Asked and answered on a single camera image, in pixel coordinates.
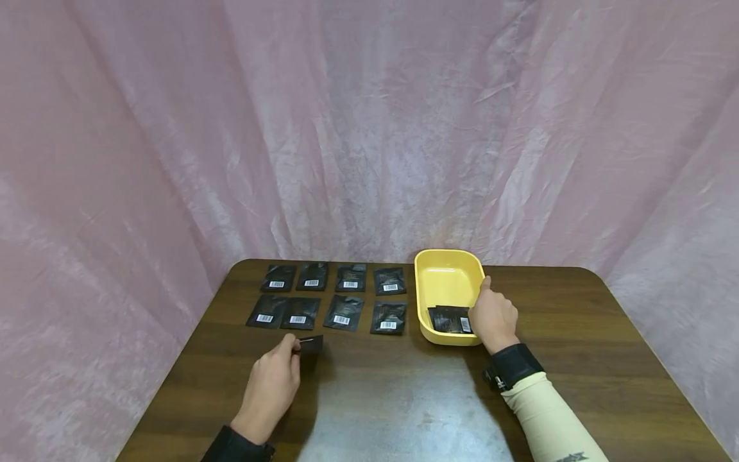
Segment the yellow container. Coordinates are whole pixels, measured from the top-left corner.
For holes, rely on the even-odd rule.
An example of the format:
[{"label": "yellow container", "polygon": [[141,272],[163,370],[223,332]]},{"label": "yellow container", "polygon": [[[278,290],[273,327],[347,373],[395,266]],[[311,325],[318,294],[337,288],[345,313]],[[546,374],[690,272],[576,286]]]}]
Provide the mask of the yellow container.
[{"label": "yellow container", "polygon": [[430,248],[416,255],[415,277],[420,331],[426,340],[457,347],[479,345],[476,335],[437,332],[429,317],[429,308],[436,305],[474,305],[485,277],[477,257],[466,251]]}]

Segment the black wrist strap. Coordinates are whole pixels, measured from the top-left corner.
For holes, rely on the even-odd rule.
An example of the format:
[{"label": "black wrist strap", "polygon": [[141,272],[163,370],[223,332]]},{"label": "black wrist strap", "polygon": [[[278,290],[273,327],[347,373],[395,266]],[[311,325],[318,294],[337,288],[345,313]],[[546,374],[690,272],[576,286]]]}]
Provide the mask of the black wrist strap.
[{"label": "black wrist strap", "polygon": [[269,444],[257,446],[224,426],[200,462],[269,462],[275,449]]},{"label": "black wrist strap", "polygon": [[506,391],[537,372],[544,372],[544,367],[525,344],[519,343],[490,356],[490,366],[483,371],[483,377],[492,390]]}]

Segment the hand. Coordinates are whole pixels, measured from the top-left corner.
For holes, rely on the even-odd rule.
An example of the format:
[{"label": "hand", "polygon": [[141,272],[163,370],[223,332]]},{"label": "hand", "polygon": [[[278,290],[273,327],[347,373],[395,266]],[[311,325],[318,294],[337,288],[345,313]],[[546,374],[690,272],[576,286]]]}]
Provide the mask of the hand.
[{"label": "hand", "polygon": [[502,293],[490,290],[490,276],[483,279],[480,295],[469,311],[469,321],[475,335],[480,337],[492,355],[521,343],[516,337],[518,310]]},{"label": "hand", "polygon": [[241,409],[231,428],[253,444],[267,442],[300,386],[300,341],[291,333],[251,368]]}]

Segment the black packet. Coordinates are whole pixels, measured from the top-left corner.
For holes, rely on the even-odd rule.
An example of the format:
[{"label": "black packet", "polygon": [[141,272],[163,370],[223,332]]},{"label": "black packet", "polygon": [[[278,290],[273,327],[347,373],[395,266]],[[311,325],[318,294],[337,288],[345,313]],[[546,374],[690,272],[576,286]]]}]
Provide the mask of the black packet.
[{"label": "black packet", "polygon": [[328,280],[328,263],[303,263],[300,266],[297,291],[325,291]]},{"label": "black packet", "polygon": [[282,314],[287,308],[286,296],[262,295],[256,301],[254,309],[251,311],[249,319],[246,321],[247,326],[263,327],[265,329],[276,329],[279,326]]},{"label": "black packet", "polygon": [[395,295],[406,293],[406,279],[403,268],[381,268],[375,270],[375,294]]},{"label": "black packet", "polygon": [[401,335],[406,327],[407,303],[375,302],[369,333]]},{"label": "black packet", "polygon": [[324,327],[356,332],[364,300],[355,296],[335,295],[324,319]]},{"label": "black packet", "polygon": [[303,355],[317,355],[323,351],[323,335],[303,337],[300,341],[300,353]]},{"label": "black packet", "polygon": [[287,307],[282,315],[280,327],[283,329],[313,330],[320,304],[321,299],[304,299],[301,297],[287,299]]},{"label": "black packet", "polygon": [[297,270],[295,265],[270,265],[262,281],[262,292],[290,292]]},{"label": "black packet", "polygon": [[469,324],[469,308],[439,305],[429,308],[429,317],[434,330],[445,333],[473,334]]},{"label": "black packet", "polygon": [[367,286],[367,265],[342,265],[338,267],[335,292],[364,292]]}]

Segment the pink curtain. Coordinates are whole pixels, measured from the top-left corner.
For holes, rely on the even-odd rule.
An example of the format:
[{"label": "pink curtain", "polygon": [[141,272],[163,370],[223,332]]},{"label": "pink curtain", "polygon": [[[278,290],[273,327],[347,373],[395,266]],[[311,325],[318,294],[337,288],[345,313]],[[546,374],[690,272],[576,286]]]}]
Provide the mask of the pink curtain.
[{"label": "pink curtain", "polygon": [[0,458],[113,459],[241,259],[450,247],[595,271],[739,460],[737,44],[734,0],[2,2]]}]

